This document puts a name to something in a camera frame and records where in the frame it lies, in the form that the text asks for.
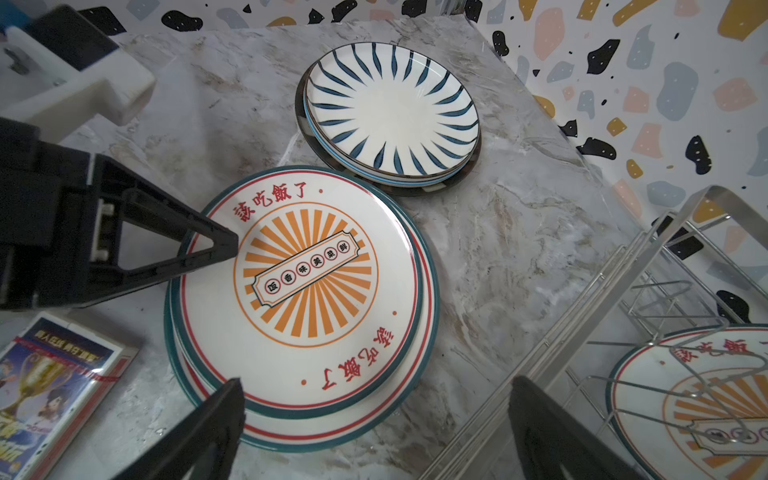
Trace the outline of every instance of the ceramic plate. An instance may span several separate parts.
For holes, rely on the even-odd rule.
[[[478,115],[464,86],[407,48],[345,45],[318,60],[309,80],[308,112],[325,139],[384,174],[441,176],[477,142]]]
[[[407,217],[402,217],[418,238],[417,250],[423,263],[422,275],[426,295],[422,308],[422,319],[415,340],[399,368],[374,393],[347,409],[314,419],[274,419],[247,411],[246,426],[242,437],[245,442],[265,449],[282,452],[309,452],[327,449],[348,442],[376,426],[385,419],[410,393],[426,367],[439,318],[439,294],[434,263],[425,248],[423,239]],[[200,378],[182,354],[173,331],[170,313],[170,294],[167,295],[165,319],[166,343],[171,365],[182,389],[190,400],[199,405],[207,398],[213,387]]]
[[[708,329],[711,328],[674,333],[664,344],[693,339]],[[731,326],[688,346],[746,350],[765,356],[768,355],[768,326]],[[753,356],[693,350],[678,354],[707,380],[722,380],[763,366],[763,362]],[[671,355],[669,349],[636,349],[616,365],[611,376],[672,392],[697,391],[700,388],[697,378]],[[630,452],[656,479],[768,478],[768,372],[763,370],[727,382],[714,391],[723,403],[744,418],[750,430],[746,442],[714,442],[702,435],[624,413],[617,414],[614,426]],[[606,402],[609,409],[631,410],[726,439],[737,438],[740,432],[738,424],[706,395],[691,399],[609,383]]]
[[[456,168],[452,168],[451,170],[447,170],[445,173],[440,175],[430,175],[430,176],[424,176],[424,177],[395,177],[393,175],[383,174],[380,172],[377,172],[375,169],[371,167],[366,167],[365,165],[358,164],[348,157],[346,155],[339,151],[339,149],[329,143],[325,138],[323,138],[323,135],[318,130],[316,124],[313,122],[312,115],[309,111],[309,109],[306,108],[306,99],[304,98],[305,102],[305,114],[307,119],[307,124],[310,127],[310,130],[315,135],[318,142],[320,142],[320,145],[323,146],[323,149],[328,152],[336,161],[340,162],[344,167],[350,169],[355,174],[360,175],[361,177],[364,177],[370,181],[375,182],[381,182],[387,185],[391,185],[393,187],[405,187],[405,188],[415,188],[415,187],[428,187],[430,185],[435,185],[443,182],[444,180],[452,177],[454,174],[458,173],[461,168],[469,162],[471,155],[467,156],[466,159],[464,159],[460,164],[456,166]]]
[[[395,371],[420,318],[421,265],[375,194],[328,170],[282,167],[204,212],[240,238],[236,258],[170,285],[176,329],[207,382],[240,377],[249,409],[298,419],[352,405]],[[196,235],[181,251],[209,244]],[[364,349],[375,362],[358,362]]]
[[[309,119],[306,116],[306,112],[304,110],[304,86],[306,84],[306,79],[309,77],[310,69],[308,68],[304,75],[302,75],[301,80],[299,80],[299,84],[296,87],[296,93],[294,95],[294,106],[293,110],[296,114],[296,122],[299,125],[299,131],[301,131],[302,135],[304,136],[304,140],[307,142],[307,144],[312,148],[312,150],[317,154],[317,156],[322,160],[326,165],[331,167],[332,169],[336,171],[343,172],[345,174],[352,174],[356,175],[357,173],[353,170],[350,170],[347,166],[339,162],[334,156],[332,156],[328,151],[325,149],[323,145],[319,142],[318,137],[316,136],[316,133],[312,131],[310,128],[310,122]],[[429,186],[414,186],[414,185],[408,185],[406,187],[400,187],[395,185],[388,185],[383,184],[381,181],[373,180],[368,177],[360,176],[364,181],[371,183],[372,185],[376,186],[380,190],[386,192],[389,195],[395,195],[398,197],[423,197],[425,195],[430,195],[435,192],[443,191],[446,188],[450,188],[462,180],[464,180],[470,172],[475,168],[475,165],[477,165],[478,160],[480,158],[480,150],[482,149],[482,136],[478,137],[477,144],[475,145],[475,149],[473,150],[472,154],[469,157],[469,160],[467,163],[462,167],[460,170],[458,170],[455,174],[450,175],[443,179],[441,182]]]

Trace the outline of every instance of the gray marble surface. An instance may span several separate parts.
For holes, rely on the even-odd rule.
[[[465,84],[480,115],[480,161],[457,187],[397,199],[439,272],[440,327],[414,392],[357,440],[309,454],[241,445],[231,478],[415,478],[568,307],[636,227],[588,171],[515,75],[463,17],[116,37],[157,76],[149,105],[125,127],[95,118],[64,145],[111,155],[201,209],[242,177],[321,165],[293,114],[296,83],[352,41],[412,48]],[[121,262],[176,245],[129,229]],[[192,405],[168,363],[164,285],[70,315],[122,331],[141,352],[73,441],[51,478],[110,478]],[[6,316],[10,338],[23,315]]]

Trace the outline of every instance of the orange sunburst pattern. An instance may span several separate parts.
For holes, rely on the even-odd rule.
[[[368,312],[378,284],[376,253],[341,210],[292,204],[259,220],[243,239],[235,284],[243,311],[262,333],[290,346],[324,345]],[[273,286],[278,303],[264,301],[265,286]]]
[[[704,378],[717,381],[738,372],[738,369],[721,370]],[[701,386],[695,377],[691,377],[679,384],[676,391],[693,392]],[[746,439],[741,435],[739,424],[721,403],[743,419],[749,430]],[[768,379],[765,374],[748,376],[718,386],[713,389],[712,396],[703,395],[695,399],[669,396],[664,405],[664,413],[667,421],[692,426],[701,432],[723,438],[723,441],[714,441],[703,435],[691,435],[684,430],[668,429],[685,456],[709,478],[768,478]],[[731,439],[743,441],[731,442]]]

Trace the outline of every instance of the trophy image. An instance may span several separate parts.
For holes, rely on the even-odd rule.
[[[71,377],[71,367],[62,365],[47,356],[32,353],[22,363],[18,379],[18,399],[0,410],[0,415],[16,419],[16,412],[22,402],[64,385]]]

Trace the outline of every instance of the white plastic part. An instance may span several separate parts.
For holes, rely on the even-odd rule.
[[[125,125],[149,102],[154,75],[121,49],[78,71],[20,28],[5,34],[8,43],[65,82],[0,111],[0,117],[40,127],[43,141],[59,142],[96,114]]]

